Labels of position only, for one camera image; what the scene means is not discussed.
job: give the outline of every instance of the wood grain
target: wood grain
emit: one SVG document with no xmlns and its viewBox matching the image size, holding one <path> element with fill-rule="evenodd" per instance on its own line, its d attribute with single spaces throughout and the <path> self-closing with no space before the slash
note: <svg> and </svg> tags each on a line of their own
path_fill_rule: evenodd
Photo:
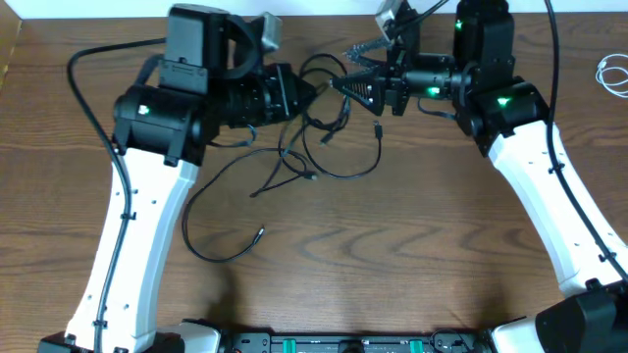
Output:
<svg viewBox="0 0 628 353">
<path fill-rule="evenodd" d="M 548 97 L 547 17 L 516 15 L 517 73 Z M 626 102 L 594 79 L 598 60 L 628 47 L 627 14 L 558 17 L 562 70 L 557 122 L 581 178 L 619 234 L 628 233 Z M 450 52 L 452 16 L 422 32 L 426 52 Z M 340 55 L 378 35 L 370 17 L 284 18 L 274 60 L 299 66 L 319 52 Z M 84 290 L 106 213 L 111 167 L 66 83 L 79 49 L 163 36 L 165 21 L 28 21 L 0 94 L 0 351 L 32 351 L 65 328 Z M 162 47 L 83 60 L 78 84 L 111 130 L 112 106 L 143 61 Z M 321 82 L 326 77 L 316 77 Z M 326 119 L 340 97 L 312 109 Z M 320 163 L 357 172 L 375 157 L 373 117 L 354 108 L 348 128 Z M 276 331 L 408 332 L 482 328 L 534 314 L 560 300 L 543 244 L 509 185 L 450 122 L 408 107 L 386 113 L 384 154 L 371 175 L 300 180 L 249 199 L 274 156 L 242 162 L 198 201 L 192 240 L 220 256 L 268 234 L 253 253 L 227 266 L 198 261 L 177 229 L 158 322 L 205 317 Z M 260 131 L 275 144 L 279 128 Z M 244 130 L 224 129 L 221 141 Z M 320 138 L 312 131 L 312 145 Z M 199 185 L 243 151 L 209 149 Z"/>
</svg>

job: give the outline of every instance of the black cable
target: black cable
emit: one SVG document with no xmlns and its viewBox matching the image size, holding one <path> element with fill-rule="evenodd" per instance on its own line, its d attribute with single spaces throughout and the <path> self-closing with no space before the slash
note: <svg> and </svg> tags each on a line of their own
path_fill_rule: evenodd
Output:
<svg viewBox="0 0 628 353">
<path fill-rule="evenodd" d="M 416 106 L 419 108 L 419 111 L 423 114 L 455 121 L 455 114 L 447 113 L 447 112 L 440 112 L 440 111 L 429 111 L 421 107 L 421 98 L 417 99 Z"/>
<path fill-rule="evenodd" d="M 589 217 L 587 216 L 585 211 L 582 209 L 582 206 L 580 205 L 580 203 L 576 199 L 576 196 L 573 194 L 573 191 L 569 187 L 569 183 L 567 182 L 567 179 L 562 173 L 562 165 L 560 164 L 560 162 L 558 161 L 558 158 L 556 157 L 556 151 L 553 145 L 553 122 L 554 122 L 554 115 L 556 111 L 556 101 L 558 99 L 558 75 L 560 71 L 560 44 L 558 41 L 558 25 L 556 24 L 556 16 L 553 11 L 553 6 L 551 5 L 550 0 L 545 0 L 545 2 L 546 2 L 546 7 L 548 8 L 549 25 L 551 27 L 551 39 L 553 42 L 553 75 L 551 78 L 551 99 L 549 101 L 549 115 L 548 115 L 548 121 L 547 121 L 548 151 L 549 151 L 549 159 L 551 160 L 551 169 L 549 170 L 549 172 L 556 173 L 556 176 L 558 177 L 558 181 L 560 181 L 560 185 L 564 189 L 565 194 L 567 195 L 567 198 L 571 202 L 571 205 L 573 205 L 573 208 L 576 210 L 576 213 L 578 213 L 578 216 L 580 216 L 580 219 L 585 224 L 585 226 L 591 233 L 591 236 L 595 240 L 596 244 L 602 251 L 603 258 L 607 260 L 613 266 L 613 268 L 617 271 L 617 273 L 623 279 L 623 281 L 628 284 L 628 274 L 626 274 L 625 270 L 622 269 L 622 267 L 619 265 L 614 255 L 610 252 L 610 250 L 606 246 L 606 244 L 604 244 L 602 238 L 598 234 L 598 231 L 594 227 L 593 223 L 591 223 L 591 220 L 589 220 Z"/>
<path fill-rule="evenodd" d="M 330 70 L 323 69 L 323 68 L 313 68 L 313 69 L 305 70 L 306 66 L 309 63 L 311 63 L 314 59 L 317 59 L 317 58 L 330 58 L 330 59 L 332 59 L 336 64 L 338 64 L 340 66 L 340 69 L 342 70 L 342 72 L 345 75 L 347 75 L 346 67 L 336 57 L 334 57 L 333 55 L 330 55 L 330 54 L 317 54 L 317 55 L 312 56 L 308 60 L 306 60 L 305 63 L 303 63 L 303 65 L 301 66 L 301 68 L 299 70 L 299 77 L 300 78 L 305 78 L 306 76 L 308 76 L 310 74 L 313 74 L 313 73 L 317 73 L 317 72 L 327 74 L 327 75 L 329 75 L 329 76 L 331 76 L 333 78 L 338 77 L 336 74 L 334 74 Z M 309 113 L 308 113 L 308 107 L 306 107 L 303 110 L 303 112 L 301 113 L 301 115 L 303 116 L 303 125 L 301 127 L 301 141 L 303 143 L 303 150 L 305 151 L 305 154 L 307 155 L 307 158 L 310 161 L 310 163 L 319 172 L 321 172 L 322 174 L 324 174 L 324 175 L 326 175 L 328 177 L 335 177 L 335 178 L 339 178 L 339 179 L 355 179 L 355 178 L 359 178 L 359 177 L 364 177 L 367 174 L 373 172 L 377 168 L 377 166 L 379 165 L 380 160 L 382 158 L 382 137 L 384 136 L 384 132 L 383 132 L 383 129 L 382 129 L 382 126 L 380 125 L 380 123 L 375 121 L 374 127 L 375 127 L 375 136 L 376 136 L 376 138 L 378 140 L 378 153 L 377 153 L 377 158 L 375 160 L 375 163 L 369 169 L 365 170 L 364 172 L 357 173 L 357 174 L 354 174 L 354 175 L 341 176 L 341 175 L 337 175 L 335 173 L 331 173 L 331 172 L 327 171 L 325 168 L 323 168 L 320 164 L 318 164 L 314 160 L 314 157 L 312 156 L 312 154 L 310 153 L 309 149 L 307 148 L 307 141 L 306 141 L 306 138 L 305 138 L 305 131 L 310 126 L 318 128 L 320 130 L 327 131 L 328 133 L 321 139 L 321 144 L 328 143 L 332 139 L 334 134 L 336 132 L 342 130 L 346 126 L 346 124 L 348 123 L 349 116 L 350 116 L 350 113 L 351 113 L 349 102 L 350 102 L 349 98 L 347 96 L 344 96 L 344 98 L 342 100 L 342 105 L 340 107 L 340 112 L 339 112 L 338 117 L 333 122 L 328 123 L 328 124 L 325 124 L 325 123 L 321 122 L 319 119 L 312 118 L 309 115 Z M 287 167 L 291 171 L 294 170 L 294 168 L 292 166 L 290 166 L 288 163 L 285 163 L 285 164 L 287 165 Z"/>
<path fill-rule="evenodd" d="M 74 93 L 75 98 L 77 98 L 77 101 L 80 104 L 80 107 L 82 108 L 83 112 L 87 116 L 87 119 L 89 120 L 93 128 L 96 130 L 98 137 L 100 138 L 103 145 L 105 146 L 105 150 L 107 151 L 109 158 L 111 158 L 111 162 L 113 163 L 114 167 L 116 168 L 116 171 L 118 172 L 118 176 L 120 177 L 120 182 L 123 188 L 123 194 L 125 195 L 125 207 L 122 214 L 120 230 L 118 232 L 116 244 L 114 245 L 114 250 L 112 252 L 111 261 L 109 263 L 109 268 L 107 269 L 107 276 L 105 277 L 105 281 L 102 287 L 102 293 L 100 294 L 100 301 L 98 302 L 98 311 L 96 314 L 96 320 L 94 321 L 94 353 L 102 352 L 102 329 L 106 325 L 106 323 L 104 322 L 104 316 L 105 316 L 105 310 L 106 310 L 106 305 L 107 305 L 107 297 L 109 295 L 111 281 L 113 279 L 114 272 L 116 271 L 116 265 L 118 264 L 118 258 L 120 257 L 120 251 L 122 249 L 122 244 L 124 242 L 125 234 L 127 232 L 127 227 L 129 225 L 129 220 L 131 218 L 131 181 L 129 180 L 129 175 L 127 174 L 126 170 L 123 168 L 122 163 L 120 162 L 120 159 L 118 158 L 118 155 L 114 149 L 113 144 L 107 137 L 107 134 L 105 133 L 104 129 L 102 128 L 102 126 L 96 119 L 95 115 L 91 111 L 91 108 L 89 108 L 89 105 L 87 104 L 82 94 L 80 93 L 79 87 L 77 86 L 77 83 L 75 81 L 74 66 L 80 58 L 87 55 L 104 53 L 104 52 L 113 51 L 113 50 L 135 48 L 135 47 L 146 46 L 146 45 L 163 44 L 165 42 L 166 42 L 166 38 L 159 38 L 159 39 L 141 40 L 137 42 L 107 45 L 107 46 L 98 47 L 98 48 L 81 50 L 77 52 L 75 55 L 73 55 L 72 58 L 70 58 L 70 61 L 68 61 L 68 65 L 66 67 L 67 75 L 68 75 L 68 84 L 70 85 L 70 89 Z"/>
<path fill-rule="evenodd" d="M 382 129 L 382 126 L 380 125 L 380 122 L 378 121 L 374 121 L 373 126 L 375 127 L 375 137 L 377 138 L 377 159 L 375 160 L 375 163 L 373 164 L 373 166 L 371 166 L 369 169 L 367 169 L 364 172 L 360 172 L 351 176 L 340 176 L 340 175 L 337 175 L 337 174 L 334 174 L 325 170 L 323 167 L 321 167 L 321 165 L 319 165 L 318 163 L 316 163 L 316 161 L 314 161 L 312 154 L 307 148 L 307 142 L 305 141 L 305 129 L 303 130 L 303 133 L 301 134 L 301 140 L 303 141 L 303 150 L 305 151 L 307 158 L 310 160 L 310 163 L 314 167 L 316 167 L 317 170 L 319 170 L 321 173 L 323 173 L 324 175 L 328 177 L 335 177 L 335 178 L 345 179 L 345 180 L 364 177 L 367 174 L 373 172 L 377 168 L 377 166 L 380 164 L 380 160 L 382 159 L 382 137 L 384 136 L 384 131 Z"/>
<path fill-rule="evenodd" d="M 253 144 L 253 142 L 255 142 L 255 140 L 257 139 L 257 128 L 249 125 L 247 126 L 248 129 L 251 132 L 251 138 L 240 141 L 240 142 L 236 142 L 236 143 L 232 143 L 230 145 L 224 145 L 224 144 L 220 144 L 220 143 L 216 143 L 214 141 L 210 141 L 207 142 L 208 146 L 212 146 L 212 147 L 216 147 L 216 148 L 238 148 L 238 147 L 248 147 L 250 145 Z"/>
<path fill-rule="evenodd" d="M 406 29 L 408 29 L 409 27 L 415 26 L 415 25 L 419 25 L 421 24 L 423 21 L 425 21 L 425 19 L 427 19 L 428 17 L 432 16 L 432 14 L 434 14 L 435 12 L 437 12 L 437 10 L 439 8 L 441 8 L 444 4 L 446 4 L 449 0 L 440 0 L 438 3 L 436 3 L 434 6 L 432 6 L 431 8 L 429 8 L 426 12 L 424 12 L 423 14 L 417 16 L 416 18 L 408 21 L 407 23 L 400 25 L 399 28 L 397 28 L 395 30 L 396 33 L 401 33 L 403 31 L 405 31 Z"/>
<path fill-rule="evenodd" d="M 434 333 L 432 333 L 432 335 L 430 336 L 430 345 L 432 346 L 432 348 L 434 348 L 434 351 L 437 353 L 442 353 L 443 351 L 441 351 L 440 349 L 438 349 L 436 347 L 436 342 L 435 342 L 435 338 L 436 335 L 442 332 L 449 332 L 449 333 L 453 333 L 453 334 L 457 334 L 458 337 L 460 337 L 460 340 L 462 341 L 462 344 L 464 345 L 464 347 L 467 349 L 467 352 L 473 352 L 471 350 L 471 348 L 469 348 L 469 346 L 467 345 L 467 342 L 464 340 L 464 338 L 462 337 L 462 334 L 460 334 L 458 331 L 456 331 L 455 329 L 451 329 L 451 328 L 442 328 L 442 329 L 437 329 L 436 331 L 434 331 Z"/>
<path fill-rule="evenodd" d="M 159 65 L 159 61 L 164 58 L 164 54 L 155 54 L 144 61 L 144 65 L 141 66 L 135 84 L 146 84 L 148 79 L 155 71 L 155 68 Z"/>
<path fill-rule="evenodd" d="M 224 166 L 211 180 L 209 180 L 205 185 L 203 185 L 203 187 L 201 187 L 198 191 L 196 191 L 196 193 L 194 193 L 194 195 L 192 195 L 192 197 L 189 199 L 189 201 L 187 202 L 187 204 L 185 205 L 185 208 L 183 209 L 183 215 L 182 215 L 182 221 L 181 221 L 181 230 L 182 230 L 182 235 L 183 235 L 183 242 L 185 243 L 185 246 L 187 246 L 187 249 L 194 254 L 194 256 L 196 256 L 197 258 L 213 263 L 213 264 L 224 264 L 224 263 L 228 263 L 230 261 L 233 261 L 237 258 L 239 258 L 240 256 L 248 253 L 251 251 L 251 249 L 253 248 L 253 246 L 255 246 L 255 244 L 257 244 L 259 242 L 259 240 L 261 239 L 262 235 L 264 235 L 264 233 L 266 232 L 266 229 L 264 228 L 264 226 L 262 225 L 261 228 L 259 228 L 259 230 L 255 233 L 254 237 L 253 237 L 253 241 L 246 247 L 244 248 L 244 250 L 238 252 L 237 254 L 225 258 L 225 259 L 212 259 L 212 258 L 208 258 L 204 255 L 201 255 L 198 251 L 196 251 L 196 249 L 194 249 L 194 247 L 192 246 L 191 242 L 189 241 L 189 234 L 187 231 L 187 221 L 189 219 L 189 212 L 192 209 L 192 206 L 194 205 L 194 202 L 196 201 L 196 199 L 203 193 L 203 191 L 205 191 L 209 186 L 211 186 L 229 167 L 231 167 L 232 165 L 234 165 L 235 163 L 248 158 L 250 156 L 254 156 L 258 153 L 263 153 L 263 152 L 277 152 L 277 151 L 283 151 L 283 149 L 281 148 L 260 148 L 260 149 L 256 149 L 254 151 L 251 151 L 243 156 L 239 156 L 237 158 L 235 158 L 234 160 L 232 160 L 231 162 L 229 162 L 226 166 Z M 304 168 L 306 166 L 305 164 L 305 156 L 296 153 L 294 151 L 288 151 L 287 154 L 290 154 L 292 157 L 296 158 L 297 160 L 299 160 Z M 276 188 L 279 187 L 281 185 L 284 185 L 288 182 L 291 182 L 293 180 L 296 180 L 297 178 L 300 178 L 302 176 L 296 176 L 293 178 L 290 178 L 288 180 L 282 181 L 277 185 L 273 185 L 270 187 L 266 187 L 266 189 L 272 189 L 272 188 Z"/>
</svg>

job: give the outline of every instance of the wire connector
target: wire connector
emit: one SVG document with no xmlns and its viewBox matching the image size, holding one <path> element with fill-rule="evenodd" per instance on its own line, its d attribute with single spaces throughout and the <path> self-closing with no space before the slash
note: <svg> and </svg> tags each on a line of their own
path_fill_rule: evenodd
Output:
<svg viewBox="0 0 628 353">
<path fill-rule="evenodd" d="M 328 132 L 325 136 L 323 136 L 323 138 L 321 138 L 321 142 L 319 142 L 319 144 L 321 146 L 327 145 L 332 140 L 332 138 L 334 138 L 335 133 L 335 131 Z"/>
<path fill-rule="evenodd" d="M 308 180 L 316 180 L 316 179 L 318 179 L 318 175 L 316 174 L 316 172 L 307 172 L 305 174 L 305 176 L 303 176 L 303 177 L 305 177 Z"/>
<path fill-rule="evenodd" d="M 380 125 L 379 121 L 373 121 L 373 126 L 375 127 L 375 137 L 379 140 L 384 137 L 384 128 Z"/>
</svg>

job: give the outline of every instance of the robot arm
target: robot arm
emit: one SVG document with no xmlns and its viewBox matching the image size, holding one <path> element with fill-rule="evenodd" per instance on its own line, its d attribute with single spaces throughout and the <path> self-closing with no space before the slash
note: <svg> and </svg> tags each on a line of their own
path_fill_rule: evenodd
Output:
<svg viewBox="0 0 628 353">
<path fill-rule="evenodd" d="M 563 294 L 586 291 L 591 278 L 602 284 L 620 280 L 612 266 L 600 260 L 600 249 L 551 172 L 546 143 L 549 107 L 534 85 L 513 76 L 514 21 L 507 2 L 460 2 L 453 56 L 419 53 L 420 23 L 412 21 L 418 15 L 406 1 L 385 1 L 378 14 L 378 25 L 390 42 L 387 60 L 333 79 L 334 88 L 376 115 L 386 105 L 392 106 L 394 115 L 402 115 L 411 96 L 450 100 L 458 125 L 475 139 L 524 204 L 548 249 Z M 563 173 L 577 199 L 604 243 L 627 267 L 626 245 L 578 178 L 557 128 L 553 131 Z"/>
<path fill-rule="evenodd" d="M 333 79 L 333 87 L 376 115 L 392 106 L 402 115 L 410 97 L 450 100 L 455 120 L 474 138 L 515 190 L 548 250 L 567 298 L 530 318 L 492 332 L 498 352 L 612 351 L 628 342 L 627 283 L 604 257 L 552 169 L 547 144 L 549 107 L 538 90 L 513 76 L 514 21 L 504 0 L 458 4 L 453 55 L 420 53 L 420 16 L 404 0 L 383 3 L 376 21 L 387 60 Z M 611 256 L 628 268 L 628 248 L 608 224 L 576 174 L 553 129 L 561 171 Z"/>
<path fill-rule="evenodd" d="M 196 181 L 205 146 L 220 126 L 285 122 L 316 97 L 315 87 L 298 78 L 290 65 L 263 66 L 263 55 L 279 48 L 281 25 L 270 14 L 247 23 L 204 6 L 171 9 L 166 52 L 156 65 L 159 86 L 145 84 L 155 66 L 147 61 L 141 78 L 114 109 L 116 158 L 131 183 L 131 213 L 121 216 L 125 197 L 114 169 L 107 219 L 85 293 L 66 331 L 44 338 L 39 351 L 100 348 L 123 353 L 172 346 L 171 352 L 216 352 L 220 334 L 202 323 L 157 329 L 159 286 L 174 224 Z M 232 69 L 230 39 L 236 43 Z M 121 217 L 130 221 L 115 256 Z M 107 287 L 112 261 L 117 270 Z M 105 312 L 98 321 L 102 300 Z"/>
</svg>

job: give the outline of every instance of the green led light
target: green led light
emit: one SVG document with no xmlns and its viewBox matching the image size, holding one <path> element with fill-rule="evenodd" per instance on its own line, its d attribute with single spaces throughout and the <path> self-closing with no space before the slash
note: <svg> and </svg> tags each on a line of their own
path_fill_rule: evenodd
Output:
<svg viewBox="0 0 628 353">
<path fill-rule="evenodd" d="M 510 102 L 512 98 L 499 97 L 497 102 L 500 104 L 501 108 L 505 107 L 508 102 Z"/>
<path fill-rule="evenodd" d="M 430 87 L 428 88 L 428 94 L 431 96 L 441 94 L 441 89 L 438 87 Z"/>
<path fill-rule="evenodd" d="M 146 107 L 145 105 L 140 105 L 139 109 L 137 110 L 137 112 L 140 115 L 148 115 L 148 113 L 150 113 L 150 108 Z"/>
</svg>

